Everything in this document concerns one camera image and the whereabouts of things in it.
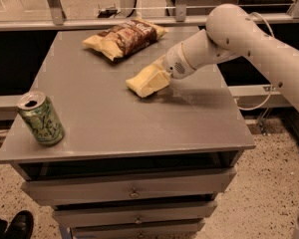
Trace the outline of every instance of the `table top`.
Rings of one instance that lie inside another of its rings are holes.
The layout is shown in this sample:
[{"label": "table top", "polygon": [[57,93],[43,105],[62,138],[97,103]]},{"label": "table top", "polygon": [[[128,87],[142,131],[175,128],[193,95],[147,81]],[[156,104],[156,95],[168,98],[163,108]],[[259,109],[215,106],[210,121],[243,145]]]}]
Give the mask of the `table top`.
[{"label": "table top", "polygon": [[174,27],[158,42],[112,63],[85,49],[97,30],[59,32],[32,91],[42,91],[65,128],[54,146],[40,145],[17,115],[0,163],[230,151],[254,141],[216,65],[141,99],[125,80],[198,31]]}]

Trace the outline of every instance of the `white cable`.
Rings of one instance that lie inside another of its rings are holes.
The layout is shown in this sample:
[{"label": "white cable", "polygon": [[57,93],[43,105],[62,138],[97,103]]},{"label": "white cable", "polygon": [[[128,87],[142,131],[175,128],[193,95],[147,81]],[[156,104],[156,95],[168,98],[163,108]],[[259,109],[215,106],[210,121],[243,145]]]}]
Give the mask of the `white cable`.
[{"label": "white cable", "polygon": [[[268,28],[268,30],[269,30],[269,32],[270,32],[270,35],[271,35],[272,37],[275,37],[275,35],[274,35],[274,33],[273,33],[273,31],[272,31],[272,29],[271,29],[271,27],[270,27],[268,21],[267,21],[264,17],[262,17],[261,14],[259,14],[259,13],[257,13],[257,12],[253,12],[253,13],[251,13],[251,15],[254,15],[254,16],[256,16],[257,18],[261,19],[261,20],[266,24],[266,26],[267,26],[267,28]],[[238,106],[238,108],[239,108],[240,110],[242,110],[242,111],[253,111],[253,110],[256,110],[256,109],[258,109],[258,108],[261,108],[261,107],[262,107],[263,105],[265,105],[265,104],[268,102],[268,100],[270,99],[270,97],[271,97],[271,93],[272,93],[272,89],[273,89],[273,88],[274,88],[274,87],[273,87],[272,85],[269,86],[269,93],[268,93],[267,98],[266,98],[261,104],[259,104],[258,106],[253,107],[253,108],[242,108],[242,107]]]}]

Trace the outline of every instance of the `drawer handle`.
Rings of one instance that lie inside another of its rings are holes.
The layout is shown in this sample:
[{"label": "drawer handle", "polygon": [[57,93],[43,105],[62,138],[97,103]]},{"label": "drawer handle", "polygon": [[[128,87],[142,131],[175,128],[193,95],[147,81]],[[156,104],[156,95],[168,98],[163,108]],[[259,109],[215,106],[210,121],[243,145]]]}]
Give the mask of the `drawer handle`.
[{"label": "drawer handle", "polygon": [[137,219],[136,219],[136,221],[135,221],[135,223],[137,224],[137,225],[141,225],[142,223],[143,223],[143,221],[140,219],[140,217],[138,216],[137,217]]},{"label": "drawer handle", "polygon": [[140,233],[139,233],[138,238],[139,238],[139,239],[143,239],[143,238],[144,238],[143,232],[140,232]]},{"label": "drawer handle", "polygon": [[140,195],[137,193],[137,190],[135,188],[133,188],[132,193],[130,194],[131,198],[139,198]]}]

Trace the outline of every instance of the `drawer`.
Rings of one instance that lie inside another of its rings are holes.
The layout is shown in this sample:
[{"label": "drawer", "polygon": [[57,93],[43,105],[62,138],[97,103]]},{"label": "drawer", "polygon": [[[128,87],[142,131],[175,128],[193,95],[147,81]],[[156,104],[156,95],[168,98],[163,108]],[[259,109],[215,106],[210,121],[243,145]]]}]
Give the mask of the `drawer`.
[{"label": "drawer", "polygon": [[101,204],[99,208],[55,211],[53,218],[63,227],[90,227],[114,224],[137,224],[167,220],[209,217],[215,201],[200,196],[161,198]]},{"label": "drawer", "polygon": [[30,181],[22,189],[40,205],[120,201],[223,192],[236,170],[185,170]]},{"label": "drawer", "polygon": [[169,235],[178,233],[196,233],[203,227],[203,220],[185,220],[174,222],[153,222],[138,225],[118,225],[103,227],[74,228],[75,239],[117,239],[144,238],[147,236]]},{"label": "drawer", "polygon": [[46,163],[21,163],[29,180],[70,179],[92,176],[125,175],[147,172],[163,172],[216,169],[228,167],[230,158],[237,151],[201,152],[158,156],[135,156],[88,160],[50,161]]}]

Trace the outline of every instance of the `cabinet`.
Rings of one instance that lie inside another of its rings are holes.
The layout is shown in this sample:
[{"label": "cabinet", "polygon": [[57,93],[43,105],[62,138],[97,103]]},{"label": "cabinet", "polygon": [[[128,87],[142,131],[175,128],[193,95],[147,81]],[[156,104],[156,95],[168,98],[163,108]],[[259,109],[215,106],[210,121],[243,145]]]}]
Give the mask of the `cabinet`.
[{"label": "cabinet", "polygon": [[169,47],[198,31],[169,28],[117,63],[85,50],[96,31],[59,32],[32,90],[52,99],[65,128],[38,144],[16,117],[0,151],[22,189],[74,238],[195,233],[236,174],[252,136],[217,66],[141,100],[125,86]]}]

